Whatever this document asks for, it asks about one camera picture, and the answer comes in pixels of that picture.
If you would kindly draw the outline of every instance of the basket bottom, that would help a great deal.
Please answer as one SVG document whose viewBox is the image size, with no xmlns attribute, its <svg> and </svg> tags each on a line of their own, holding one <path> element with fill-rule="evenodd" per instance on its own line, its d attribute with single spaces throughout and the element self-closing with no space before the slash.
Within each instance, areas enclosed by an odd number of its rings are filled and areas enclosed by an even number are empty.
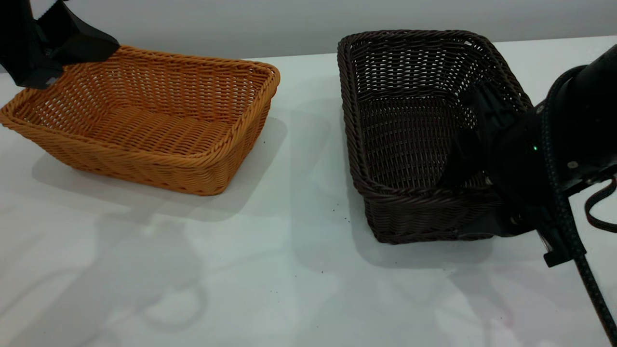
<svg viewBox="0 0 617 347">
<path fill-rule="evenodd" d="M 125 106 L 112 110 L 85 135 L 126 149 L 186 156 L 208 150 L 231 127 L 225 121 L 206 121 L 154 113 L 140 107 Z"/>
<path fill-rule="evenodd" d="M 372 101 L 360 108 L 372 179 L 397 189 L 434 187 L 464 112 L 441 99 Z M 481 173 L 465 184 L 484 185 Z"/>
</svg>

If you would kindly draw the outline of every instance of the table surface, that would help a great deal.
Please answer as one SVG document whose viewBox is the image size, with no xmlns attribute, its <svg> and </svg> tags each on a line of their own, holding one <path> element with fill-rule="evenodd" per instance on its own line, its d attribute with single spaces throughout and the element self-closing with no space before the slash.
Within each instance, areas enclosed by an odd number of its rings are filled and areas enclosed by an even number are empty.
<svg viewBox="0 0 617 347">
<path fill-rule="evenodd" d="M 534 103 L 617 36 L 497 43 Z M 282 80 L 220 196 L 78 172 L 0 129 L 0 346 L 606 346 L 572 262 L 536 233 L 384 245 L 354 190 L 334 54 Z M 0 75 L 0 104 L 19 88 Z M 617 236 L 571 198 L 617 314 Z M 617 199 L 597 216 L 616 222 Z"/>
</svg>

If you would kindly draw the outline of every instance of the black cable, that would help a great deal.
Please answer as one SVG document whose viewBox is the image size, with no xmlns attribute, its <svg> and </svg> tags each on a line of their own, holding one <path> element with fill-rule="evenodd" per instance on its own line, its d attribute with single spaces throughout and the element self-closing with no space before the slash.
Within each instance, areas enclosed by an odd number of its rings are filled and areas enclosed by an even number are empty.
<svg viewBox="0 0 617 347">
<path fill-rule="evenodd" d="M 587 215 L 587 220 L 589 221 L 589 224 L 595 226 L 598 229 L 606 230 L 612 233 L 617 233 L 617 224 L 605 222 L 592 216 L 591 209 L 597 203 L 613 194 L 615 190 L 617 190 L 617 178 L 612 177 L 611 184 L 609 184 L 606 188 L 600 190 L 596 194 L 593 194 L 585 203 L 585 214 Z"/>
<path fill-rule="evenodd" d="M 574 223 L 574 217 L 572 216 L 572 210 L 570 208 L 568 198 L 563 193 L 563 189 L 560 185 L 560 179 L 557 173 L 557 163 L 552 147 L 552 135 L 549 119 L 551 116 L 550 107 L 555 102 L 555 98 L 557 97 L 557 92 L 559 91 L 559 89 L 570 78 L 573 78 L 576 74 L 578 74 L 582 69 L 584 69 L 584 66 L 575 67 L 571 70 L 566 71 L 555 81 L 555 83 L 551 87 L 549 95 L 546 99 L 546 103 L 544 105 L 544 110 L 541 112 L 542 148 L 544 150 L 544 159 L 546 161 L 546 169 L 547 175 L 549 177 L 549 182 L 553 192 L 555 193 L 555 204 L 557 206 L 557 221 L 560 225 L 560 229 L 562 230 L 563 236 L 567 240 L 567 243 L 571 245 L 570 252 L 574 258 L 574 263 L 578 268 L 582 282 L 583 284 L 585 284 L 587 294 L 589 295 L 589 298 L 594 305 L 598 318 L 600 319 L 600 322 L 604 327 L 604 331 L 606 332 L 606 335 L 611 345 L 617 347 L 617 326 L 615 325 L 615 320 L 613 319 L 611 312 L 608 310 L 608 306 L 606 304 L 606 301 L 604 300 L 604 297 L 602 296 L 600 287 L 595 281 L 595 277 L 593 272 L 591 271 L 591 268 L 589 267 L 589 263 L 585 258 L 585 247 L 583 246 L 582 241 L 578 235 L 578 231 L 576 230 L 576 224 Z"/>
</svg>

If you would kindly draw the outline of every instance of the white wall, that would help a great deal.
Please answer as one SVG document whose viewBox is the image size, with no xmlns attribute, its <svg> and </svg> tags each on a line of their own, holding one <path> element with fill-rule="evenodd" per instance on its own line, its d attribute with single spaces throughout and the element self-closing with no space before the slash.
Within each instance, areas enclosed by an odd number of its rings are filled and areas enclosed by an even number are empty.
<svg viewBox="0 0 617 347">
<path fill-rule="evenodd" d="M 52 0 L 31 0 L 40 15 Z M 185 54 L 335 52 L 345 35 L 466 29 L 493 41 L 617 34 L 616 0 L 71 0 L 122 44 Z"/>
</svg>

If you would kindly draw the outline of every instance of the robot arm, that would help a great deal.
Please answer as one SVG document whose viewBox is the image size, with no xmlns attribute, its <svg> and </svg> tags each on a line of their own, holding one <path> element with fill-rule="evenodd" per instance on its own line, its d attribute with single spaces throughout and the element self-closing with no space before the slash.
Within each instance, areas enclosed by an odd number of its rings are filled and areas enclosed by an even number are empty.
<svg viewBox="0 0 617 347">
<path fill-rule="evenodd" d="M 0 2 L 0 64 L 15 84 L 45 89 L 62 75 L 62 66 L 107 60 L 120 45 L 80 20 L 62 0 L 38 20 L 30 0 Z"/>
</svg>

